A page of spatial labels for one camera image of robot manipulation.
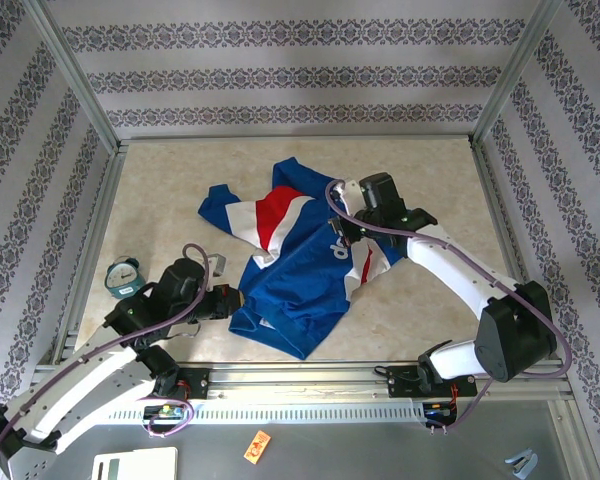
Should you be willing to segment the blue red white zip jacket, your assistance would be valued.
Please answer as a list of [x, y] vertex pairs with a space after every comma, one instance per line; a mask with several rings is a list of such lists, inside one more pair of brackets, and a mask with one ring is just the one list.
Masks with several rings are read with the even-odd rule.
[[231, 333], [304, 360], [348, 312], [353, 293], [400, 260], [385, 242], [347, 246], [333, 231], [330, 181], [289, 158], [273, 166], [272, 188], [259, 200], [241, 200], [225, 184], [209, 188], [199, 215], [256, 249]]

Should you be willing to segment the teal alarm clock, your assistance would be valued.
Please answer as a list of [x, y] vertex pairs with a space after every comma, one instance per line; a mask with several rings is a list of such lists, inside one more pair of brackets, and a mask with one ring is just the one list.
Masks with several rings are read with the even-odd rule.
[[129, 256], [116, 258], [107, 268], [104, 279], [105, 288], [116, 299], [134, 295], [145, 283], [139, 261]]

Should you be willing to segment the small circuit board with green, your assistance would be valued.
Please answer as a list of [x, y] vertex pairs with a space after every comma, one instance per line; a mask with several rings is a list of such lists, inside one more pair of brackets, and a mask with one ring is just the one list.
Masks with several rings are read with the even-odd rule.
[[183, 406], [163, 404], [155, 406], [147, 406], [144, 409], [143, 420], [149, 421], [167, 421], [179, 422], [186, 418], [187, 409]]

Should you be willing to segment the orange card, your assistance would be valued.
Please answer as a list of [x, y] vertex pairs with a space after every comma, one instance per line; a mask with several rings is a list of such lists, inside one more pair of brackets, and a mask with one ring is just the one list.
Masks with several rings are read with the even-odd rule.
[[257, 464], [270, 441], [271, 436], [266, 432], [259, 430], [246, 449], [244, 458], [251, 464]]

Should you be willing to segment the small circuit board with blue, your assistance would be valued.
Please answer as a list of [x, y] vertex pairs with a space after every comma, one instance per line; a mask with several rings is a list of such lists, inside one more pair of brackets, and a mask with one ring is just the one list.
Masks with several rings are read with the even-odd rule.
[[427, 418], [443, 423], [456, 417], [457, 407], [451, 402], [425, 403], [424, 414]]

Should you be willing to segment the grey blue stapler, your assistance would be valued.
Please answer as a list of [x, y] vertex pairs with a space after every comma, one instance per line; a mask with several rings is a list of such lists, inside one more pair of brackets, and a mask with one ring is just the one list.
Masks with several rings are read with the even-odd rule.
[[528, 448], [505, 459], [504, 463], [512, 468], [512, 474], [517, 480], [527, 480], [538, 465], [538, 460], [538, 455]]

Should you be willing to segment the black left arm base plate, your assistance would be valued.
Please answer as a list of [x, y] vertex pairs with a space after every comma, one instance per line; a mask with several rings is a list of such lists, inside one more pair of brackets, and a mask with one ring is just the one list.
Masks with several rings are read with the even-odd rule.
[[157, 377], [151, 395], [185, 401], [205, 400], [208, 395], [209, 373], [207, 368], [175, 367]]

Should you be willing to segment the aluminium mounting rail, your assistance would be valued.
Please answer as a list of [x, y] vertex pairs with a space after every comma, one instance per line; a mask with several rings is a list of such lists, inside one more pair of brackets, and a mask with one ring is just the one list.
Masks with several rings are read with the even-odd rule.
[[[391, 399], [386, 380], [374, 372], [371, 363], [270, 363], [270, 364], [183, 364], [181, 368], [207, 368], [208, 395], [205, 400], [238, 403], [349, 402]], [[478, 393], [486, 386], [486, 376], [472, 376]], [[132, 362], [110, 373], [100, 383], [87, 382], [76, 389], [82, 400], [90, 393], [100, 404], [111, 401], [133, 402], [151, 395], [156, 379], [146, 366]], [[416, 401], [451, 398], [393, 398]]]

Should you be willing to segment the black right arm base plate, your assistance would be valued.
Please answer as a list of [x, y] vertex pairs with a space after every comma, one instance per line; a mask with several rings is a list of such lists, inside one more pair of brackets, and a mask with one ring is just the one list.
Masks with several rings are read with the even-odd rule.
[[374, 372], [385, 378], [390, 398], [451, 398], [454, 395], [469, 398], [478, 393], [475, 379], [471, 376], [435, 383], [421, 376], [416, 365], [377, 366]]

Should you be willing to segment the aluminium frame post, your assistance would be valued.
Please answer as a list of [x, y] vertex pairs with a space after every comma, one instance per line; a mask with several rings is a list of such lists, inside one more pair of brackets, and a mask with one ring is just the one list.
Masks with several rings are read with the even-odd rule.
[[469, 135], [473, 149], [484, 142], [509, 95], [519, 81], [533, 52], [539, 45], [564, 0], [539, 0], [520, 39], [507, 60], [493, 92], [484, 105], [478, 121]]
[[109, 154], [116, 154], [120, 140], [109, 121], [105, 110], [83, 71], [69, 42], [54, 19], [47, 0], [20, 0], [27, 15], [38, 30], [42, 40], [51, 52], [64, 79], [73, 90], [89, 121], [103, 141]]

